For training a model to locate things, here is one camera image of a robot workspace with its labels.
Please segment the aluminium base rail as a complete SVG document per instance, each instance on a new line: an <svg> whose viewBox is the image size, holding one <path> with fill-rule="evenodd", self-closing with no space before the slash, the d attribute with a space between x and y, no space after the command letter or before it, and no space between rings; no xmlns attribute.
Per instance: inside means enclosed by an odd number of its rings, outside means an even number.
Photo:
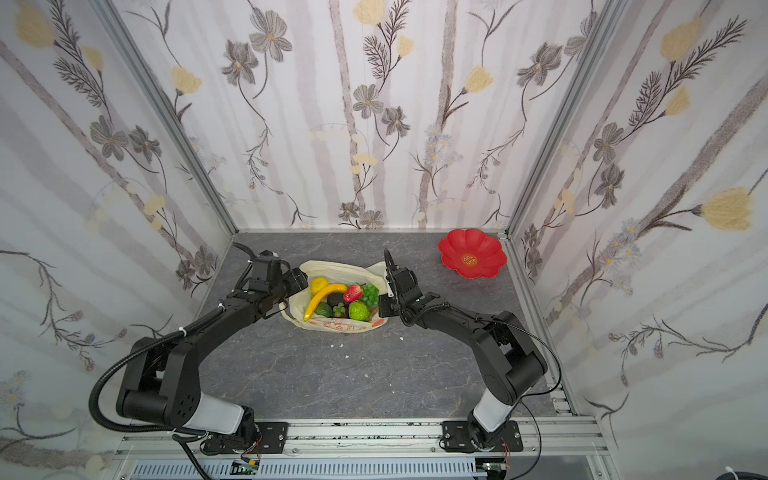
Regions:
<svg viewBox="0 0 768 480"><path fill-rule="evenodd" d="M508 421L479 449L459 419L260 420L287 424L282 451L207 455L204 442L125 434L111 479L617 479L606 439L590 417Z"/></svg>

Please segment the red flower-shaped plastic plate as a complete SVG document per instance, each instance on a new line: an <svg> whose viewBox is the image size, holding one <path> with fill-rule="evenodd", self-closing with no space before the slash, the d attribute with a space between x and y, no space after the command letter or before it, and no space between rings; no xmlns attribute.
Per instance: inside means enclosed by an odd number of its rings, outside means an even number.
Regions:
<svg viewBox="0 0 768 480"><path fill-rule="evenodd" d="M501 242L479 229L455 229L438 243L442 264L466 279L493 278L507 264Z"/></svg>

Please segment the red fake strawberry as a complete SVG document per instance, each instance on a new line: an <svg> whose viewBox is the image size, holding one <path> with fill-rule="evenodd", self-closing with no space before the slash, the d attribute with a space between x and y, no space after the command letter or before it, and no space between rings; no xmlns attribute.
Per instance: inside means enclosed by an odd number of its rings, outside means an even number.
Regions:
<svg viewBox="0 0 768 480"><path fill-rule="evenodd" d="M352 303L358 301L364 296L364 289L359 284L352 284L348 287L343 294L343 299L346 303Z"/></svg>

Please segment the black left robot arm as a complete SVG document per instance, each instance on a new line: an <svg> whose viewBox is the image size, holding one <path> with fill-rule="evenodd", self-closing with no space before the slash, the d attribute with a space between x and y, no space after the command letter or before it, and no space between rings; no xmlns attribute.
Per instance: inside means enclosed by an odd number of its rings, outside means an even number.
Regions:
<svg viewBox="0 0 768 480"><path fill-rule="evenodd" d="M202 392L199 367L232 335L266 318L308 287L308 276L265 251L219 304L192 324L132 349L116 412L141 426L240 436L246 408Z"/></svg>

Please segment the dark fake avocado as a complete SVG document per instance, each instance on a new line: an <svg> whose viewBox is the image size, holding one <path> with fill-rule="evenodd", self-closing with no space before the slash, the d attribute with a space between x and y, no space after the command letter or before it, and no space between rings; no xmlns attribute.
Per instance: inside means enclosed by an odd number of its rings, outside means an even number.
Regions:
<svg viewBox="0 0 768 480"><path fill-rule="evenodd" d="M328 303L332 308L335 308L339 305L346 306L347 302L344 299L344 294L341 292L334 292L329 294L326 298L326 303Z"/></svg>

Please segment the aluminium frame post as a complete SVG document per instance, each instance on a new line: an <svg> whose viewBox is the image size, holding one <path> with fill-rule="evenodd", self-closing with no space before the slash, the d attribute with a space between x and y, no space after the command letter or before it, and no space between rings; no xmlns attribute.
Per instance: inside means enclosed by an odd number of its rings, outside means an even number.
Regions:
<svg viewBox="0 0 768 480"><path fill-rule="evenodd" d="M523 184L524 188L515 205L511 219L504 230L505 238L508 238L522 225L526 211L532 203L536 190L541 185L542 178L555 155L555 150L575 115L580 102L584 99L591 78L596 72L601 57L607 50L611 38L624 15L624 10L629 4L630 1L605 2L603 11L598 16L592 34L587 39L581 59L577 63L574 75L562 97L547 135L544 137L544 142L532 165L532 169L526 182Z"/></svg>
<svg viewBox="0 0 768 480"><path fill-rule="evenodd" d="M219 197L213 182L204 169L203 163L194 151L180 120L173 111L171 100L167 98L157 75L142 56L120 17L116 6L112 1L91 0L89 4L118 53L127 64L129 71L163 125L164 130L169 135L173 145L179 151L191 177L201 189L223 230L229 238L234 237L239 230L232 216Z"/></svg>

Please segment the pale yellow printed plastic bag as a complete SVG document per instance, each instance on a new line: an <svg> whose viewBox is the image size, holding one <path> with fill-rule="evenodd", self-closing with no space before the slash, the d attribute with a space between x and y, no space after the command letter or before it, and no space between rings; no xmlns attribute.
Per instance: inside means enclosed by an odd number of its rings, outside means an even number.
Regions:
<svg viewBox="0 0 768 480"><path fill-rule="evenodd" d="M365 333L384 326L379 296L387 294L385 264L363 268L311 260L300 266L309 286L280 306L297 327L329 333Z"/></svg>

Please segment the green fake grape bunch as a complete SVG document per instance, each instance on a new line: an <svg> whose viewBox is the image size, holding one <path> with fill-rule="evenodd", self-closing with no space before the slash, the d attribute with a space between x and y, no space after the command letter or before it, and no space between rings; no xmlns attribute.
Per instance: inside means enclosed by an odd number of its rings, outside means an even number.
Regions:
<svg viewBox="0 0 768 480"><path fill-rule="evenodd" d="M360 301L363 302L368 309L377 308L380 296L379 289L372 283L363 284L361 288L363 295L360 298Z"/></svg>

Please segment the aluminium frame post right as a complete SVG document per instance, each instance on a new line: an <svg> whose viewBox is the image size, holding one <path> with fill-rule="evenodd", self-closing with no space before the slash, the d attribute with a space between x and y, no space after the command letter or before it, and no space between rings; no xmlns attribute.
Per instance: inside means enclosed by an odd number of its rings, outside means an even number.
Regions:
<svg viewBox="0 0 768 480"><path fill-rule="evenodd" d="M596 72L601 57L607 50L611 38L624 15L624 10L629 4L630 1L605 2L603 11L598 16L592 34L587 39L581 59L577 63L574 75L562 97L547 135L544 137L544 142L532 165L532 169L526 182L523 184L524 188L515 205L511 219L504 230L505 238L508 238L522 225L526 211L532 203L536 190L541 185L542 178L555 155L555 150L575 115L580 102L584 99L591 78Z"/></svg>

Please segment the bright green bumpy fake fruit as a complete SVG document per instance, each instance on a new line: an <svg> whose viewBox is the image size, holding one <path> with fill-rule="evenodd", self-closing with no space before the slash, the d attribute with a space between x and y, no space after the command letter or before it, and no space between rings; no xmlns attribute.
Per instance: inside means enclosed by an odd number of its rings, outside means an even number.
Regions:
<svg viewBox="0 0 768 480"><path fill-rule="evenodd" d="M361 301L351 302L348 306L348 318L354 321L368 322L371 313L368 306Z"/></svg>

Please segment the yellow fake lemon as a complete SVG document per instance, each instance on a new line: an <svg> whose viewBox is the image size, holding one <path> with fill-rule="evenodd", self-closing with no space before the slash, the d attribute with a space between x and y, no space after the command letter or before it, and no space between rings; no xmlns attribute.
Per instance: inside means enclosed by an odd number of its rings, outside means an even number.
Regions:
<svg viewBox="0 0 768 480"><path fill-rule="evenodd" d="M317 295L319 292L321 292L324 288L326 288L330 282L324 278L324 277L317 277L314 278L310 282L310 294L312 296Z"/></svg>

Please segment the aluminium frame post left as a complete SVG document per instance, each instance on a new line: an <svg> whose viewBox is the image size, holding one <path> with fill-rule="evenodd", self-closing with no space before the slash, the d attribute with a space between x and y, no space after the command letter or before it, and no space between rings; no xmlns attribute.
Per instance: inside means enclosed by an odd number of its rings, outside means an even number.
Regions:
<svg viewBox="0 0 768 480"><path fill-rule="evenodd" d="M173 111L171 100L167 98L157 75L142 56L120 17L116 6L112 1L91 0L89 4L118 53L127 64L129 71L163 125L164 130L169 135L173 145L179 151L191 177L201 189L223 230L229 238L234 237L239 230L232 216L219 197L213 182L204 169L203 163L194 151L180 120Z"/></svg>

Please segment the green fake lime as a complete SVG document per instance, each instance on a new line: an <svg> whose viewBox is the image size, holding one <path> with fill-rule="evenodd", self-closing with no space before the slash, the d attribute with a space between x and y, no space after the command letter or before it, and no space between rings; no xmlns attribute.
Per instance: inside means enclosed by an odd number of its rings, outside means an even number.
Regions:
<svg viewBox="0 0 768 480"><path fill-rule="evenodd" d="M326 302L320 302L314 311L315 315L332 318L334 315L333 308Z"/></svg>

